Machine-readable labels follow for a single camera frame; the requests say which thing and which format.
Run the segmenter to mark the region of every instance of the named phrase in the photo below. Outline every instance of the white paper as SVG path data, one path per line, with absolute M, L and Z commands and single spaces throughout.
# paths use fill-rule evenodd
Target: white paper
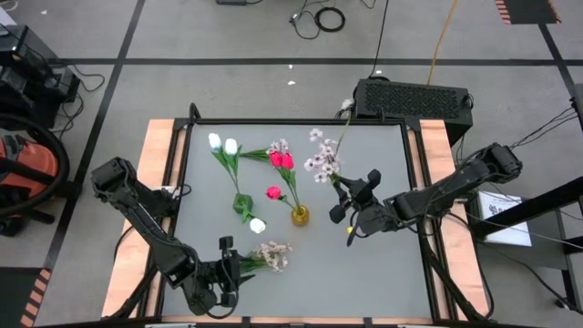
M 520 204 L 520 197 L 507 196 L 494 192 L 478 191 L 478 201 L 480 204 L 480 214 L 482 220 L 487 220 L 497 213 L 508 210 Z M 526 222 L 514 225 L 512 228 L 522 231 L 528 231 Z M 513 229 L 504 229 L 486 236 L 486 241 L 500 242 L 520 246 L 532 246 L 530 235 L 526 232 L 516 231 Z

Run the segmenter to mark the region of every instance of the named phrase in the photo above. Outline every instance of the table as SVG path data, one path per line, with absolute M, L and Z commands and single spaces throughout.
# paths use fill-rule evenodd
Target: table
M 170 149 L 172 130 L 175 127 L 174 119 L 153 119 L 148 124 L 148 132 L 144 140 L 144 146 L 138 164 L 138 179 L 145 185 L 153 188 L 162 185 L 164 171 L 167 164 Z M 444 122 L 441 120 L 422 120 L 421 136 L 424 144 L 424 153 L 419 152 L 415 133 L 409 131 L 409 140 L 413 153 L 414 171 L 418 186 L 424 186 L 422 176 L 423 155 L 426 158 L 429 178 L 431 181 L 438 181 L 455 170 L 451 149 L 445 132 Z M 177 147 L 175 149 L 174 165 L 170 174 L 170 186 L 175 186 L 179 175 L 179 160 L 181 158 L 182 144 L 185 133 L 178 134 Z M 465 218 L 465 211 L 462 205 L 456 204 L 452 212 Z M 168 221 L 163 222 L 163 227 L 168 227 Z M 126 220 L 124 228 L 129 227 Z M 443 245 L 445 257 L 452 279 L 456 282 L 465 297 L 482 314 L 488 311 L 484 286 L 482 284 L 476 254 L 469 231 L 454 220 L 444 219 L 441 228 L 443 235 Z M 148 245 L 136 232 L 131 232 L 121 243 L 116 262 L 107 290 L 107 297 L 104 303 L 102 316 L 107 316 L 115 312 L 119 306 L 127 299 L 134 290 L 145 273 L 148 260 Z M 435 293 L 437 295 L 437 305 L 442 319 L 449 317 L 447 302 L 442 284 L 434 274 Z M 155 300 L 160 288 L 160 278 L 157 277 L 151 285 L 145 314 L 153 316 L 155 314 Z M 458 317 L 463 318 L 463 314 L 456 309 Z M 187 317 L 164 317 L 164 322 L 215 322 L 206 316 Z M 430 323 L 431 318 L 373 318 L 374 324 L 395 324 L 410 323 L 423 324 Z M 229 317 L 221 321 L 222 323 L 240 323 L 240 317 Z M 252 317 L 252 323 L 363 323 L 363 318 L 273 318 L 273 317 Z

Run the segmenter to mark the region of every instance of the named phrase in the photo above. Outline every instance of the white tulip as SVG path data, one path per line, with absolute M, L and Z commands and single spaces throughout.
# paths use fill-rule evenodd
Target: white tulip
M 265 227 L 265 222 L 258 218 L 255 218 L 249 222 L 249 228 L 255 233 L 262 233 L 265 230 Z
M 210 144 L 210 151 L 217 153 L 220 151 L 222 147 L 222 143 L 220 142 L 220 137 L 216 133 L 209 133 L 209 144 Z
M 225 140 L 225 152 L 227 155 L 235 156 L 237 155 L 237 151 L 239 148 L 237 147 L 237 141 L 233 138 L 228 138 Z

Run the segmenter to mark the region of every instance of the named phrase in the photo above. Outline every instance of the pink flower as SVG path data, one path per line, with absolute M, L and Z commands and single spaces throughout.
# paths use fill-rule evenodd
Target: pink flower
M 271 186 L 267 188 L 266 194 L 270 200 L 277 200 L 281 196 L 281 189 L 277 186 Z
M 279 168 L 279 167 L 281 167 L 281 162 L 283 161 L 283 156 L 281 155 L 281 153 L 279 151 L 273 151 L 270 154 L 270 160 L 271 160 L 271 164 L 275 168 Z
M 283 154 L 283 159 L 281 161 L 284 169 L 293 169 L 293 157 L 290 153 Z

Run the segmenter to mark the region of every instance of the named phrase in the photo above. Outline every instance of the black hose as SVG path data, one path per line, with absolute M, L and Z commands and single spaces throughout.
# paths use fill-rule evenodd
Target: black hose
M 0 114 L 0 122 L 3 121 L 14 121 L 19 123 L 20 126 L 26 127 L 25 130 L 31 138 L 47 147 L 55 155 L 56 162 L 58 163 L 58 171 L 53 182 L 31 199 L 14 206 L 0 209 L 0 218 L 20 214 L 25 210 L 31 210 L 49 200 L 55 194 L 56 189 L 67 180 L 70 170 L 69 156 L 66 154 L 63 144 L 49 130 L 29 118 L 22 118 L 11 114 Z

